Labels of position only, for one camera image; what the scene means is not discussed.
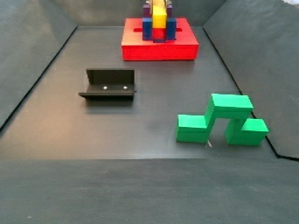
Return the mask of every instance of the red block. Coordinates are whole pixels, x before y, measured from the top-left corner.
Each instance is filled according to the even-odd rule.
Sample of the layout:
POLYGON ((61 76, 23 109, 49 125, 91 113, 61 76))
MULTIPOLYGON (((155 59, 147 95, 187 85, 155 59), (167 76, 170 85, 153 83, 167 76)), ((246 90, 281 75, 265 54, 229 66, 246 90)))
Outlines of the red block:
POLYGON ((154 28, 154 39, 166 39, 166 29, 154 28))
POLYGON ((186 18, 177 18, 177 40, 166 43, 143 41, 142 18, 126 20, 125 35, 122 41, 125 60, 195 60, 201 48, 194 36, 193 28, 186 18))

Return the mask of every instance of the toy block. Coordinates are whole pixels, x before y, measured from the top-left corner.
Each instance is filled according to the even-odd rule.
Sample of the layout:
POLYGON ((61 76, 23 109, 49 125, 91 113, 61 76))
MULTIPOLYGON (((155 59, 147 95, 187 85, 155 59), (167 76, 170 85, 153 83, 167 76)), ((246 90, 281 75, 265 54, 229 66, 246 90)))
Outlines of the toy block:
POLYGON ((166 10, 167 10, 167 17, 171 18, 174 16, 174 6, 169 4, 166 10))
POLYGON ((178 115, 177 141, 207 143, 210 132, 203 115, 178 115))
POLYGON ((211 125, 217 118, 247 119, 254 109, 246 95, 213 94, 206 111, 206 120, 211 125))
POLYGON ((177 133, 177 141, 178 142, 186 142, 186 143, 199 143, 205 144, 209 142, 210 139, 210 133, 197 133, 197 132, 178 132, 177 133))
POLYGON ((145 17, 143 18, 143 40, 153 39, 153 19, 145 17))
POLYGON ((165 28, 154 28, 154 41, 163 40, 166 41, 166 29, 165 28))
POLYGON ((166 24, 166 39, 175 40, 175 32, 177 32, 177 19, 174 17, 167 18, 166 24))
POLYGON ((143 8, 145 8, 145 18, 150 18, 151 17, 151 5, 146 4, 143 8))
POLYGON ((261 145, 267 133, 269 128, 265 120, 249 118, 241 130, 229 126, 226 131, 227 143, 257 146, 261 145))
POLYGON ((186 18, 177 18, 177 40, 165 44, 143 40, 143 33, 135 29, 143 27, 142 18, 126 20, 122 52, 125 60, 195 60, 199 52, 199 42, 186 18))
POLYGON ((178 131, 206 132, 207 123, 203 115, 178 115, 178 131))
POLYGON ((165 8, 165 0, 154 0, 154 28, 166 28, 167 12, 165 8))

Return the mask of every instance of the gray floor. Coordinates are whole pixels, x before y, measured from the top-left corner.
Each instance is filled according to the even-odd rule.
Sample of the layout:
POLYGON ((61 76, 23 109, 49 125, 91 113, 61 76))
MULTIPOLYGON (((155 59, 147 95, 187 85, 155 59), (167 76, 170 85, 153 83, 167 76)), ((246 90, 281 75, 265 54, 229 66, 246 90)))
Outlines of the gray floor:
POLYGON ((298 163, 277 159, 267 142, 227 146, 227 121, 213 147, 175 142, 177 114, 203 113, 213 92, 238 92, 201 27, 195 33, 194 62, 127 63, 122 28, 77 31, 2 132, 2 224, 298 222, 298 163), (133 106, 86 103, 87 67, 137 69, 133 106))
POLYGON ((286 160, 0 162, 0 221, 295 224, 299 167, 286 160))
POLYGON ((123 28, 79 28, 0 134, 0 158, 273 158, 259 147, 229 146, 219 120, 210 144, 177 143, 178 114, 203 114, 211 93, 238 93, 201 27, 195 61, 125 62, 123 28), (86 68, 135 69, 133 105, 87 103, 86 68))

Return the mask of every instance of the green block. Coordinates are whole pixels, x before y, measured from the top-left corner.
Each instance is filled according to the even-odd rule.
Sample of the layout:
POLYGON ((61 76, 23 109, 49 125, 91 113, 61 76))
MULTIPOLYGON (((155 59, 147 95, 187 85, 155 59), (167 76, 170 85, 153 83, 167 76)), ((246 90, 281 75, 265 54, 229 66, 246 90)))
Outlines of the green block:
POLYGON ((177 141, 207 143, 210 132, 203 115, 178 115, 177 141))
POLYGON ((177 141, 186 143, 207 143, 210 139, 209 132, 177 132, 177 141))
POLYGON ((269 128, 263 119, 249 118, 242 129, 237 129, 239 121, 234 121, 227 128, 226 138, 229 144, 261 145, 267 136, 269 128))
POLYGON ((217 118, 249 118, 253 108, 253 103, 246 95, 213 94, 205 115, 209 129, 211 130, 217 118))
POLYGON ((254 105, 247 95, 213 94, 211 99, 218 110, 222 111, 251 111, 254 105))
POLYGON ((207 124, 203 115, 178 115, 179 132, 207 132, 207 124))

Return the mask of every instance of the yellow block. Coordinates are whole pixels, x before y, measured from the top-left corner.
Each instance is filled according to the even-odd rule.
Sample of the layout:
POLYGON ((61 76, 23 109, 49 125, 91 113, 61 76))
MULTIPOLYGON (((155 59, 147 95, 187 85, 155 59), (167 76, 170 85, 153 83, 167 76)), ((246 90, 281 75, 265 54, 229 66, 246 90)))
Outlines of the yellow block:
POLYGON ((165 7, 165 0, 154 0, 154 28, 166 28, 166 19, 167 19, 167 12, 165 7))

